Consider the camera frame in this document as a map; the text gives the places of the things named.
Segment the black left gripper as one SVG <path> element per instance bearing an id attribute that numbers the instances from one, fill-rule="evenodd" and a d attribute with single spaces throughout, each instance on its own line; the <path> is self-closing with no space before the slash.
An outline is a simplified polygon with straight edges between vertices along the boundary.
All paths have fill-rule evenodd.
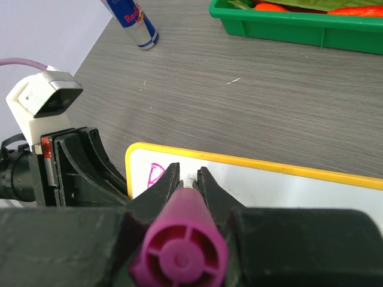
<path id="1" fill-rule="evenodd" d="M 31 148 L 35 201 L 45 207 L 1 209 L 1 285 L 111 286 L 179 183 L 179 164 L 129 202 L 97 128 L 52 134 L 53 158 L 42 142 Z"/>

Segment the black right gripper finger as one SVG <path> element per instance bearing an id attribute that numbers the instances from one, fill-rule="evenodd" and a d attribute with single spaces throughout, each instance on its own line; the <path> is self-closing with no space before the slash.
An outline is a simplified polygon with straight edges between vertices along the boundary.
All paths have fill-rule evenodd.
<path id="1" fill-rule="evenodd" d="M 382 285 L 382 235 L 364 212 L 246 207 L 206 167 L 196 186 L 229 248 L 224 286 Z"/>

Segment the yellow framed whiteboard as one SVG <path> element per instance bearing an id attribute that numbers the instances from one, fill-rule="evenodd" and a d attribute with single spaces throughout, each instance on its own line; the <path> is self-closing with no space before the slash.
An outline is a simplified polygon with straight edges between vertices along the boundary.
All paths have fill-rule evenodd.
<path id="1" fill-rule="evenodd" d="M 137 142 L 125 154 L 128 194 L 155 184 L 171 163 L 180 177 L 207 167 L 217 183 L 246 206 L 332 207 L 362 210 L 382 220 L 382 179 L 251 158 Z"/>

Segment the pink capped marker pen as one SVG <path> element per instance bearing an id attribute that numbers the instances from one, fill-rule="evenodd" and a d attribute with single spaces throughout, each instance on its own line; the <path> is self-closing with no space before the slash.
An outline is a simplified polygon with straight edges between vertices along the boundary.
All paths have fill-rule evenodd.
<path id="1" fill-rule="evenodd" d="M 137 286 L 221 286 L 229 249 L 197 188 L 181 181 L 129 267 Z"/>

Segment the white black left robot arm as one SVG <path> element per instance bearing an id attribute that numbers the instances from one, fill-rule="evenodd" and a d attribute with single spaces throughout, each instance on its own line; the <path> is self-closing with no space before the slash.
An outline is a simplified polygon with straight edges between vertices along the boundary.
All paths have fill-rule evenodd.
<path id="1" fill-rule="evenodd" d="M 1 198 L 38 206 L 118 207 L 129 202 L 124 176 L 113 165 L 93 127 L 41 136 L 29 146 L 22 134 L 1 144 Z"/>

